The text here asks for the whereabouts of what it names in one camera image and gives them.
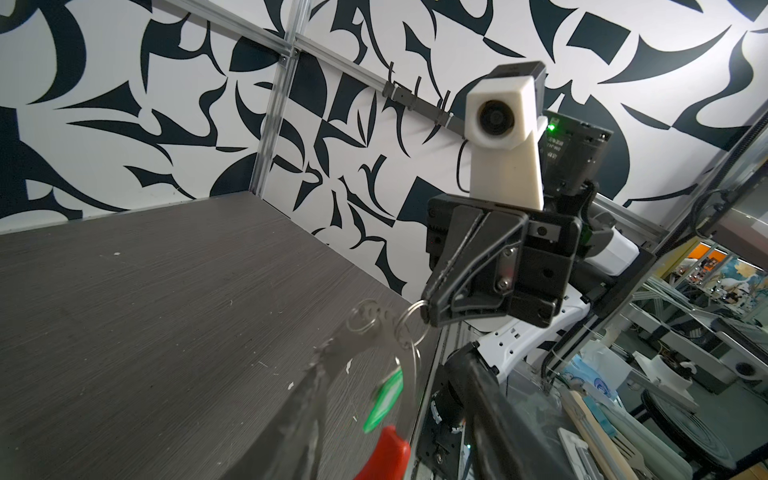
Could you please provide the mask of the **green key tag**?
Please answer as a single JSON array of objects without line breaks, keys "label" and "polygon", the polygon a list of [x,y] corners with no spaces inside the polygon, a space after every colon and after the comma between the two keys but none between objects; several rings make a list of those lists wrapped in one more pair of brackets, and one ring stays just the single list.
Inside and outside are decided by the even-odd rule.
[{"label": "green key tag", "polygon": [[377,387],[373,406],[363,423],[365,434],[373,432],[395,406],[404,388],[403,372],[400,367],[393,370]]}]

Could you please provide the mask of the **red key tag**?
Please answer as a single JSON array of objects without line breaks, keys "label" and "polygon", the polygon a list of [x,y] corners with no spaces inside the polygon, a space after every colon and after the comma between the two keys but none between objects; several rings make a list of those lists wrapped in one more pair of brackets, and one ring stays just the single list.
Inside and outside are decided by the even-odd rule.
[{"label": "red key tag", "polygon": [[411,445],[394,426],[381,430],[375,449],[355,480],[402,480],[411,454]]}]

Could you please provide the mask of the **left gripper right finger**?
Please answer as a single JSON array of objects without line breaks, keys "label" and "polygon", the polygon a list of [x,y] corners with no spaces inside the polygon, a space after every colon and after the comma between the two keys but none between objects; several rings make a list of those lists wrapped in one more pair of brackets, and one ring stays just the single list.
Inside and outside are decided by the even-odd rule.
[{"label": "left gripper right finger", "polygon": [[568,462],[558,459],[515,411],[475,345],[452,353],[446,374],[466,423],[476,479],[574,477]]}]

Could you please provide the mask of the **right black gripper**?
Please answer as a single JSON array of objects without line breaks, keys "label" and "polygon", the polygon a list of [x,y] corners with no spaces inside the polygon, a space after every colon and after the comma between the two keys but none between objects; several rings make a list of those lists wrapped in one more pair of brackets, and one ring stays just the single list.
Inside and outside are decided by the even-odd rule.
[{"label": "right black gripper", "polygon": [[581,230],[574,216],[449,194],[431,198],[424,321],[443,327],[511,316],[548,327],[562,306]]}]

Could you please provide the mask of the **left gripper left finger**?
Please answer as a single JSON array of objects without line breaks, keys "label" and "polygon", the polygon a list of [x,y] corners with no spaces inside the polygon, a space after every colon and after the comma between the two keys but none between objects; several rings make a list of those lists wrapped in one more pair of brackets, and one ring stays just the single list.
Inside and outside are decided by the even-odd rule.
[{"label": "left gripper left finger", "polygon": [[315,479],[326,425],[329,375],[312,365],[225,479]]}]

